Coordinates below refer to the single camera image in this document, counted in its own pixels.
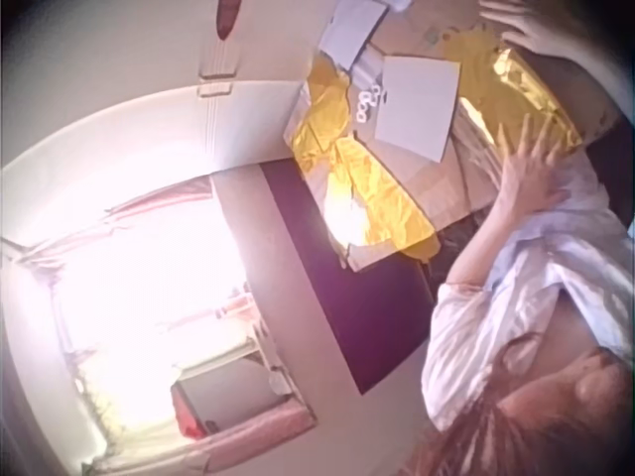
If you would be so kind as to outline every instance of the gold foil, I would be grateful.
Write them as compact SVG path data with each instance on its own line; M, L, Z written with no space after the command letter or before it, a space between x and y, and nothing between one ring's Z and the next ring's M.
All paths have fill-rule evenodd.
M537 135L549 117L555 120L552 140L565 139L565 150L581 144L572 120L549 88L514 50L485 28L447 32L443 42L447 60L461 63L458 102L474 126L494 145L503 124L514 147L518 146L525 114L530 114Z
M427 240L431 258L439 250L435 229L415 201L354 137L347 135L350 108L348 76L318 56L307 79L311 106L291 148L303 173L328 163L324 220L344 248L390 240L404 250Z

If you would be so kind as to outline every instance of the white shirt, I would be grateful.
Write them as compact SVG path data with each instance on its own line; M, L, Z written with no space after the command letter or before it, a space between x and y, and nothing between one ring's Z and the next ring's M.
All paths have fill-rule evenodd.
M533 215L499 253L483 288L442 285L433 313L422 390L439 430L478 396L497 352L527 332L544 333L567 290L599 345L632 353L633 242L608 209L584 152L557 177L571 197ZM526 371L537 346L507 359Z

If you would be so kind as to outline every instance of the white card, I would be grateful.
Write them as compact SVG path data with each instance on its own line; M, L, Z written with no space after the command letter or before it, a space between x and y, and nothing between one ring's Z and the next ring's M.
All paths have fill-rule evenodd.
M350 70L388 7L373 0L340 0L319 42L319 48Z
M440 162L459 70L459 63L440 59L384 58L384 92L375 138Z

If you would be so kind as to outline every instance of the brown hair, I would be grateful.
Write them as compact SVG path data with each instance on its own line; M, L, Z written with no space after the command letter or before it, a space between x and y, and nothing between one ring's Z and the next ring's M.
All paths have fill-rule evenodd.
M528 429L506 416L497 406L513 377L505 365L509 350L535 340L527 334L499 351L483 392L460 412L451 426L439 435L432 448L423 445L416 458L417 469L403 474L415 476L605 476L631 475L630 441L615 454L616 464L599 459L606 452L581 422L555 419L541 430Z

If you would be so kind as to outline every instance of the sleeve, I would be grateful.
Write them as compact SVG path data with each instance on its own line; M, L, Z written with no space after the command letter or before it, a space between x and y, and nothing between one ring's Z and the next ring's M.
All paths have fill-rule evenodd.
M487 322L491 292L442 285L433 312L422 391L431 421L446 429L489 374L487 349L495 332Z

